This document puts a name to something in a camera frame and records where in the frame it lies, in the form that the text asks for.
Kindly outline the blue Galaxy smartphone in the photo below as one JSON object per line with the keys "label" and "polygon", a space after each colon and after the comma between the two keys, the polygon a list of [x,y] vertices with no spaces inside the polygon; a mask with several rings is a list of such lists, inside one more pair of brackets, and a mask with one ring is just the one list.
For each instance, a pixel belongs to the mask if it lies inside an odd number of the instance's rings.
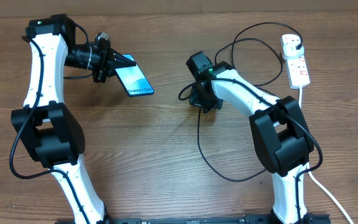
{"label": "blue Galaxy smartphone", "polygon": [[129,97],[153,95],[154,89],[138,65],[115,69],[116,76]]}

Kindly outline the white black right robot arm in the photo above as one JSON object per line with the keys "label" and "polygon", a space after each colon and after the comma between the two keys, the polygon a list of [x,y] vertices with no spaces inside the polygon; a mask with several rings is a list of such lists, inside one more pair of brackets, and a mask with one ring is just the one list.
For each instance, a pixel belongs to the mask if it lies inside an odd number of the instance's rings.
{"label": "white black right robot arm", "polygon": [[273,179],[273,219],[306,223],[301,181],[315,144],[296,99],[260,91],[228,63],[213,64],[203,52],[192,55],[186,66],[195,78],[190,105],[208,113],[226,101],[248,117],[255,153]]}

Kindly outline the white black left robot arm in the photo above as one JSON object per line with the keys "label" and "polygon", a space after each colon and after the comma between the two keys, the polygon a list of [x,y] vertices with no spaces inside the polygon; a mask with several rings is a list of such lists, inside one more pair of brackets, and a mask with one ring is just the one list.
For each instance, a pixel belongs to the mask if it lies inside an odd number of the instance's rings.
{"label": "white black left robot arm", "polygon": [[[60,184],[74,214],[74,223],[112,223],[106,206],[93,188],[85,167],[85,135],[66,107],[63,96],[64,68],[91,70],[94,82],[105,82],[116,69],[136,63],[111,48],[109,37],[99,34],[94,42],[76,43],[79,25],[66,14],[29,22],[23,40],[32,51],[30,85],[23,107],[11,112],[17,132],[9,155],[9,168],[20,179],[52,174]],[[40,162],[43,172],[22,175],[14,168],[17,144]]]}

